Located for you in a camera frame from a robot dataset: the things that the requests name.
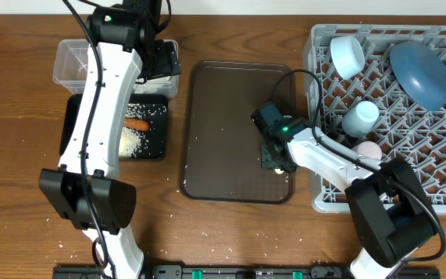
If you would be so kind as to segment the light blue bowl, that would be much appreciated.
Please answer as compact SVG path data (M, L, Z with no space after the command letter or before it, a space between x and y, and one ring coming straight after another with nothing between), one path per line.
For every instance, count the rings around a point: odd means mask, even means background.
M363 70L365 56L354 36L333 38L330 42L330 52L334 67L342 79L348 80Z

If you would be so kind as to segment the light blue cup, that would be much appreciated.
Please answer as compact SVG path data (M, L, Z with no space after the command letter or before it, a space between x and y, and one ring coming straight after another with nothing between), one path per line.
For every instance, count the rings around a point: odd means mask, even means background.
M341 120L347 135L359 138L369 134L379 118L379 108L370 101L361 101L351 108Z

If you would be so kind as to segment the orange carrot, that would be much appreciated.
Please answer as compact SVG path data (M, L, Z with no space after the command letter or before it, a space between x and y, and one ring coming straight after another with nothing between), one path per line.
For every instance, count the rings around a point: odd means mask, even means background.
M132 118L126 118L124 121L124 126L141 132L146 132L150 128L149 123L147 121L142 119L132 119Z

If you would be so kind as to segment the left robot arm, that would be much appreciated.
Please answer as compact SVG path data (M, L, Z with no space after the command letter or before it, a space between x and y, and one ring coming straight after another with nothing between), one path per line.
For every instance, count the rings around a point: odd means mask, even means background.
M136 188L118 179L118 154L135 84L180 73L174 44L159 38L169 23L160 16L162 4L124 0L96 5L78 19L88 43L85 87L58 167L42 169L39 188L57 214L91 240L94 266L57 270L55 277L142 273L144 255L130 224Z

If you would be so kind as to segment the pile of white rice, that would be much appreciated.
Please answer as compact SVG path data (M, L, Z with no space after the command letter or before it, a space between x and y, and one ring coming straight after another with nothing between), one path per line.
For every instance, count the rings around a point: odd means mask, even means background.
M166 151L168 107L165 104L128 104L125 118L142 119L149 130L141 132L125 126L119 144L120 160L161 160Z

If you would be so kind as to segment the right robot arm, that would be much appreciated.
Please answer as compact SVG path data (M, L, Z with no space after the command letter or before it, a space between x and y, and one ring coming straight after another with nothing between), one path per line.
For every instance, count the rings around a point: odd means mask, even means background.
M352 278L390 278L411 254L441 231L412 167L387 163L336 143L320 128L284 116L268 102L251 119L263 137L262 166L293 173L298 167L322 176L347 198L362 250L352 261Z

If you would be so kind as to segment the dark blue plate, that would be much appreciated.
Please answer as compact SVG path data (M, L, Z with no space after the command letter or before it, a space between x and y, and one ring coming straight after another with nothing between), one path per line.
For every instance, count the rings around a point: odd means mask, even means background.
M446 67L429 47L399 43L390 49L389 61L400 86L419 106L436 111L446 103Z

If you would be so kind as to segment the pink cup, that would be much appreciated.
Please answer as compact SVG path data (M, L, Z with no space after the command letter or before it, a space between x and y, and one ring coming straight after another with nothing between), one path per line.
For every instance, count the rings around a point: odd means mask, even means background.
M352 147L352 150L360 155L377 160L381 160L383 156L381 148L372 141L361 142L360 144Z

